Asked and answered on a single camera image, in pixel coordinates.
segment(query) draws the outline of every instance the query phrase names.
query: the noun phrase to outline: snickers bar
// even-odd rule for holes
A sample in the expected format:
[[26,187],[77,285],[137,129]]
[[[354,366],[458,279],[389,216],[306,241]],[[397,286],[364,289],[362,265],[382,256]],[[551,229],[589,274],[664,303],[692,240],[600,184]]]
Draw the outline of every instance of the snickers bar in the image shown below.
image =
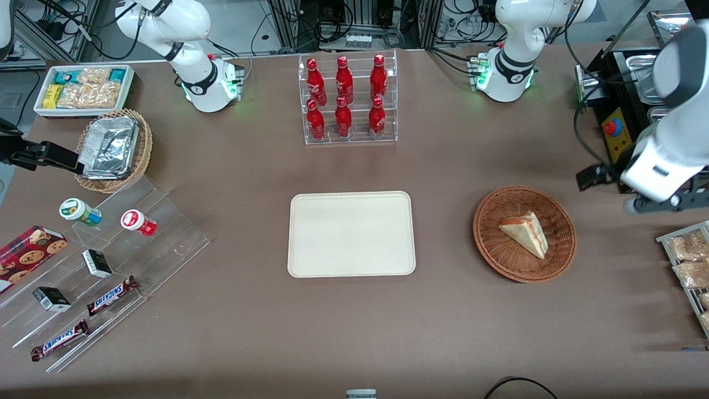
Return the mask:
[[89,316],[94,316],[100,311],[106,309],[108,306],[111,306],[112,303],[137,286],[138,283],[135,281],[135,278],[133,276],[128,277],[114,289],[108,291],[104,294],[104,296],[97,299],[94,303],[87,305],[86,308],[89,310]]
[[79,324],[76,325],[76,327],[72,328],[71,330],[65,332],[62,335],[59,335],[58,337],[54,338],[53,340],[49,341],[48,343],[42,345],[42,346],[36,346],[32,349],[32,361],[40,361],[42,358],[47,356],[51,351],[55,350],[56,348],[60,348],[61,346],[64,346],[68,344],[70,341],[73,341],[74,338],[80,337],[81,335],[89,335],[91,332],[89,331],[89,325],[86,323],[86,320],[82,320],[79,322]]

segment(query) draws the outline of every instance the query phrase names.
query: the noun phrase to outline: yogurt cup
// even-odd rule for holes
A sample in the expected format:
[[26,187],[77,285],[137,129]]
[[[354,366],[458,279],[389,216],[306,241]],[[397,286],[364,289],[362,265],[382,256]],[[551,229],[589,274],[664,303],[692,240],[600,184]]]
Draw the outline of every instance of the yogurt cup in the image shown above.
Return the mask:
[[87,226],[96,226],[101,221],[101,211],[91,208],[78,198],[69,198],[62,202],[59,215],[66,220],[76,220]]
[[157,231],[157,223],[148,219],[141,211],[131,209],[121,217],[121,226],[131,231],[139,231],[143,236],[152,236]]

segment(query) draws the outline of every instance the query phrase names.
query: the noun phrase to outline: acrylic display stand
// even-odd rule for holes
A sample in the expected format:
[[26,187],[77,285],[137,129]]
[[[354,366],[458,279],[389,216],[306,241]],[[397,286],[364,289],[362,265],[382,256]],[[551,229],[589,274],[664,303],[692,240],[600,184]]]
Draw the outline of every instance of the acrylic display stand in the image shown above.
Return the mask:
[[[679,261],[677,261],[677,258],[675,257],[674,253],[669,248],[669,239],[677,236],[683,236],[687,233],[691,233],[692,231],[699,230],[704,235],[704,239],[709,242],[708,228],[709,221],[702,222],[693,226],[689,226],[682,230],[677,230],[674,233],[665,234],[664,236],[660,236],[655,239],[655,241],[662,244],[662,247],[664,248],[665,252],[667,252],[667,256],[669,257],[669,260],[672,263],[672,270],[674,270],[675,274],[677,273],[677,265],[679,265]],[[680,285],[684,289],[684,292],[687,294],[687,297],[689,298],[689,303],[692,305],[692,309],[694,309],[694,313],[697,315],[697,318],[699,318],[699,315],[707,311],[707,309],[705,309],[702,305],[702,302],[699,300],[699,295],[709,292],[709,288],[685,288],[682,284]],[[709,331],[706,329],[706,327],[704,327],[704,324],[699,324],[704,330],[704,335],[709,339]]]
[[[377,140],[369,137],[369,110],[372,109],[372,99],[370,98],[369,76],[374,66],[374,56],[384,54],[384,69],[386,69],[386,95],[383,100],[383,108],[386,112],[384,120],[384,135]],[[320,107],[320,111],[325,117],[325,140],[314,141],[313,135],[308,127],[306,114],[308,109],[306,102],[310,98],[308,91],[308,68],[305,62],[309,58],[318,61],[318,69],[325,79],[325,93],[328,96],[328,103]],[[337,134],[337,123],[335,122],[335,110],[337,109],[337,86],[335,76],[337,74],[336,59],[321,59],[318,55],[300,56],[298,59],[298,85],[301,95],[301,113],[303,114],[303,134],[307,145],[311,144],[346,144],[346,143],[382,143],[396,141],[398,138],[398,70],[396,66],[395,51],[379,52],[354,52],[347,53],[347,63],[352,71],[354,81],[354,102],[350,104],[352,111],[352,134],[349,138],[342,138]]]
[[[89,336],[71,341],[37,363],[48,373],[69,365],[209,244],[194,223],[172,204],[167,192],[145,176],[95,208],[103,214],[101,223],[94,227],[75,223],[64,233],[69,246],[55,256],[59,261],[54,266],[39,267],[0,297],[0,334],[13,342],[13,348],[26,352],[27,361],[31,361],[32,348],[86,319]],[[138,209],[157,222],[153,236],[145,237],[121,226],[120,218],[129,209]],[[113,269],[111,277],[102,279],[89,274],[82,258],[88,248],[104,253]],[[89,318],[86,305],[129,275],[140,286]],[[59,288],[72,306],[64,313],[44,310],[32,295],[40,286]]]

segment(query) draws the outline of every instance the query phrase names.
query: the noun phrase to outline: cookie box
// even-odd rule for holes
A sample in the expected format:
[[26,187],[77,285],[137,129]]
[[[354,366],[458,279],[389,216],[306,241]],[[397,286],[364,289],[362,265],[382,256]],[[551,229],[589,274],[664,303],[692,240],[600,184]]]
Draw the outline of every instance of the cookie box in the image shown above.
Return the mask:
[[66,238],[60,233],[32,226],[0,248],[0,294],[22,281],[67,245]]
[[[125,70],[125,74],[121,80],[121,90],[118,92],[118,99],[116,100],[116,105],[113,108],[88,108],[88,109],[61,109],[61,108],[45,108],[44,98],[47,95],[47,91],[50,86],[55,85],[57,76],[63,72],[71,72],[76,70],[81,70],[87,67],[100,67],[100,68],[111,68],[114,70]],[[37,96],[37,101],[35,101],[34,111],[37,115],[44,116],[48,119],[76,119],[76,118],[91,118],[93,116],[107,114],[111,111],[119,111],[125,108],[125,103],[128,100],[128,94],[130,93],[130,86],[133,83],[133,76],[135,72],[133,68],[127,64],[79,64],[79,65],[58,65],[49,68],[47,70],[47,75],[40,88],[39,95]]]

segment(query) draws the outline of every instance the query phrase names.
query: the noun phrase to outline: brown table surface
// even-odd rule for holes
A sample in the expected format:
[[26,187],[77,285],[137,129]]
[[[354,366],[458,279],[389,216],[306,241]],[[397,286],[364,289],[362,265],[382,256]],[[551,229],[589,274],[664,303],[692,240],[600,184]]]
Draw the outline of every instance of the brown table surface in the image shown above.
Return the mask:
[[[680,351],[706,341],[654,237],[709,213],[631,216],[614,187],[579,193],[575,173],[593,160],[571,130],[566,48],[545,49],[512,104],[472,93],[427,52],[398,51],[399,142],[357,148],[305,146],[297,60],[257,59],[244,99],[216,114],[185,101],[167,63],[133,65],[130,106],[155,137],[148,175],[213,242],[59,374],[0,335],[0,397],[481,398],[511,375],[560,398],[708,397],[709,354]],[[30,137],[73,148],[85,126],[38,117]],[[600,143],[591,115],[581,131]],[[544,190],[574,220],[578,253],[557,280],[514,283],[479,255],[472,214],[505,185]],[[291,198],[376,190],[411,195],[415,272],[292,278]],[[0,242],[32,224],[68,228],[57,206],[73,196],[104,198],[70,173],[17,169]]]

